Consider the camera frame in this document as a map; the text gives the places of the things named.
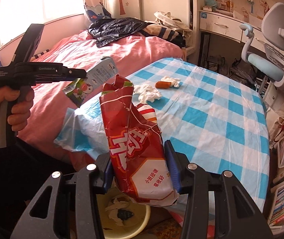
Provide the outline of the person left hand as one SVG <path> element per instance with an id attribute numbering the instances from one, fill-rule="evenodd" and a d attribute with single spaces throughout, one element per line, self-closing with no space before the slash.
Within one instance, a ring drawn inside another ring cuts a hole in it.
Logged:
<path id="1" fill-rule="evenodd" d="M 13 90 L 7 86 L 0 88 L 0 127 L 6 123 L 14 132 L 23 130 L 30 117 L 30 109 L 33 106 L 34 90 L 30 88 L 25 99 L 15 104 L 9 113 L 6 113 L 6 103 L 13 102 L 20 96 L 19 90 Z"/>

